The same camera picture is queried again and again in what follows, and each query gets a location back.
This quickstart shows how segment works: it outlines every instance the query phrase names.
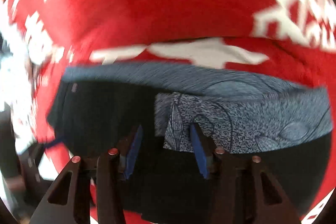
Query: red fabric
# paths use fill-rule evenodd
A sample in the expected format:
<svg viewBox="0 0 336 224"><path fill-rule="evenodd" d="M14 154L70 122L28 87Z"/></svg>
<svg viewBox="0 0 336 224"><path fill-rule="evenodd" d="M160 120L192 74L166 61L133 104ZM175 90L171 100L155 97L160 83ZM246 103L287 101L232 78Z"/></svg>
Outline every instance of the red fabric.
<svg viewBox="0 0 336 224"><path fill-rule="evenodd" d="M64 55L59 63L51 62L42 69L41 83L35 94L35 133L40 142L54 138L46 116L68 65L90 64L89 58L94 50L199 37L226 37L225 43L228 45L264 53L269 57L260 65L226 63L225 68L272 75L310 87L326 85L333 118L336 117L336 80L332 69L336 63L334 48L329 52L325 49L322 51L321 43L314 40L303 47L299 44L304 43L299 43L295 37L281 36L279 30L282 24L276 22L268 25L266 34L259 35L267 39L252 38L256 36L254 16L278 5L275 0L20 0L13 14L14 3L14 0L8 0L8 11L12 23L17 23L22 33L26 32L27 17L37 11L38 20L43 23L42 30L48 32L54 46L64 47ZM305 3L308 7L304 22L306 27L316 15L313 16L313 8L308 1ZM300 3L294 0L288 8L294 22L300 20L298 11ZM332 20L330 22L328 24L324 18L327 31L334 31ZM148 51L134 58L162 59ZM335 138L333 132L329 166L312 207L336 185L333 172L336 169ZM66 149L60 149L55 154L48 152L59 172L68 159ZM127 218L130 223L141 223L135 216L127 215Z"/></svg>

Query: speckled pattern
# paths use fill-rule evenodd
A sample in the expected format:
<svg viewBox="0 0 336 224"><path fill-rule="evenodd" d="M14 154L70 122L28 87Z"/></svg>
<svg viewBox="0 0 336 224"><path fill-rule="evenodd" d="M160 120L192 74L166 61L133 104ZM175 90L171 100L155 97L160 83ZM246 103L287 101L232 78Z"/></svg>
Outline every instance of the speckled pattern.
<svg viewBox="0 0 336 224"><path fill-rule="evenodd" d="M193 151L189 139L192 122L198 122L206 136L230 153L271 151L329 133L329 109L325 89L295 89L231 100L159 94L156 129L158 135L165 135L164 147L178 151Z"/></svg>

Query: blue gripper pad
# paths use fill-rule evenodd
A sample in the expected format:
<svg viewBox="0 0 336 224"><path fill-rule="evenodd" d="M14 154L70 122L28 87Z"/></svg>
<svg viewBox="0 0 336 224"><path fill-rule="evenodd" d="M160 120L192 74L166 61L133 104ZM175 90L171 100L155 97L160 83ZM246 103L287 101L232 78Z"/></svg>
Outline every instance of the blue gripper pad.
<svg viewBox="0 0 336 224"><path fill-rule="evenodd" d="M142 142L142 136L143 136L143 129L142 126L140 125L138 127L134 140L126 156L126 168L124 170L124 176L126 179L129 179L129 177L133 173L135 162L137 160L139 149Z"/></svg>
<svg viewBox="0 0 336 224"><path fill-rule="evenodd" d="M207 156L205 154L202 142L199 137L200 132L198 132L196 126L196 124L192 124L190 126L190 139L193 145L199 172L203 175L205 179L207 179L209 176L209 171L207 168Z"/></svg>

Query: black cloth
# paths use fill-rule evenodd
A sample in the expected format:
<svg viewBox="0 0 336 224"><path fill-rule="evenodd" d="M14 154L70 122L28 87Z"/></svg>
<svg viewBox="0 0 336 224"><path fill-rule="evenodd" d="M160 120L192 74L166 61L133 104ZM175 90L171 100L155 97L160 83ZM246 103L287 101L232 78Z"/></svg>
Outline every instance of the black cloth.
<svg viewBox="0 0 336 224"><path fill-rule="evenodd" d="M144 136L133 175L118 182L123 208L153 223L204 224L214 184L199 174L193 153L163 148L155 137L154 102L162 90L109 82L61 82L48 116L56 138L74 155L99 155L140 123ZM331 134L259 155L277 177L299 215L323 180ZM238 155L251 158L252 155Z"/></svg>
<svg viewBox="0 0 336 224"><path fill-rule="evenodd" d="M11 123L11 109L5 104L5 111L0 112L0 170L5 179L13 178L20 175L19 166Z"/></svg>

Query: gray patterned fabric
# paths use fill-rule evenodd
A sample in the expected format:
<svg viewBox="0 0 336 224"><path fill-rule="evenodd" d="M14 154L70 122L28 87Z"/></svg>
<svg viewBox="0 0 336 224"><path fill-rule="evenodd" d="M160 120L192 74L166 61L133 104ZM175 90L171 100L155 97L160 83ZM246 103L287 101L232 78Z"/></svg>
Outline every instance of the gray patterned fabric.
<svg viewBox="0 0 336 224"><path fill-rule="evenodd" d="M156 135L165 147L192 151L191 122L231 153L269 151L316 139L332 129L324 88L275 77L163 62L69 67L63 81L102 80L171 90L156 100Z"/></svg>

